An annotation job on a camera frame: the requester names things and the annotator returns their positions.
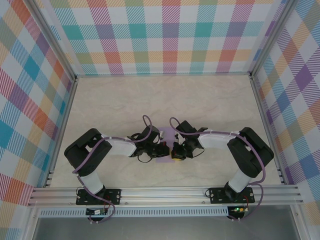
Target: white marble surface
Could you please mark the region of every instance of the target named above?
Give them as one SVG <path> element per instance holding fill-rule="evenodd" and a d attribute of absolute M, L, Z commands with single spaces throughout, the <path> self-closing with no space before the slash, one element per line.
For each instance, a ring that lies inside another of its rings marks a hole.
<path fill-rule="evenodd" d="M 64 150 L 90 128 L 125 137 L 145 128 L 147 114 L 156 127 L 169 118 L 187 120 L 195 128 L 217 131 L 254 129 L 266 133 L 246 75 L 125 76 L 82 78 L 54 170 L 51 187 L 78 187 Z M 194 159 L 174 163 L 140 163 L 136 158 L 106 157 L 97 171 L 107 187 L 174 187 L 224 185 L 238 166 L 228 150 L 208 148 Z M 280 184 L 274 161 L 266 167 L 265 185 Z"/>

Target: black mounting plate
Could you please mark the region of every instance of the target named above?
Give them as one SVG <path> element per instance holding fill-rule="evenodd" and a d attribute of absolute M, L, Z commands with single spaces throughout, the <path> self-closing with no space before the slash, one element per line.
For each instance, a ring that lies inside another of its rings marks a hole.
<path fill-rule="evenodd" d="M 231 201 L 225 194 L 224 187 L 211 187 L 209 188 L 209 197 L 211 204 L 246 204 L 247 200 L 243 197 L 248 198 L 248 203 L 253 204 L 255 202 L 255 196 L 251 187 L 246 187 L 242 190 L 241 194 L 235 201 Z"/>
<path fill-rule="evenodd" d="M 120 204 L 121 189 L 105 189 L 103 197 L 114 205 Z M 85 189 L 79 189 L 77 192 L 76 205 L 104 205 L 105 202 L 91 196 Z"/>

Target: perforated metal strip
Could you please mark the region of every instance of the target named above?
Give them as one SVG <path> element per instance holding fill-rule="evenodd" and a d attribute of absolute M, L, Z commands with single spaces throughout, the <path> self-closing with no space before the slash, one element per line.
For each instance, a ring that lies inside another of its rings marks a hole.
<path fill-rule="evenodd" d="M 122 207 L 116 208 L 114 217 L 208 217 L 228 216 L 226 206 L 198 207 Z M 40 218 L 86 218 L 85 208 L 42 208 Z"/>

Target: metal bracket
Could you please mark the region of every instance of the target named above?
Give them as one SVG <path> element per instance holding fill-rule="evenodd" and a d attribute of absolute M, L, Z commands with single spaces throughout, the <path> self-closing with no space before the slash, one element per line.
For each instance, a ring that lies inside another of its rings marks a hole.
<path fill-rule="evenodd" d="M 242 193 L 235 201 L 231 201 L 228 196 L 225 194 L 224 187 L 211 187 L 209 188 L 209 197 L 211 204 L 246 204 L 248 198 L 248 203 L 253 204 L 255 202 L 254 192 L 251 187 L 246 187 L 243 189 Z"/>
<path fill-rule="evenodd" d="M 106 189 L 103 193 L 103 198 L 110 201 L 114 205 L 120 204 L 121 189 Z M 85 189 L 80 189 L 77 192 L 75 201 L 76 205 L 104 205 L 105 202 L 91 196 Z"/>

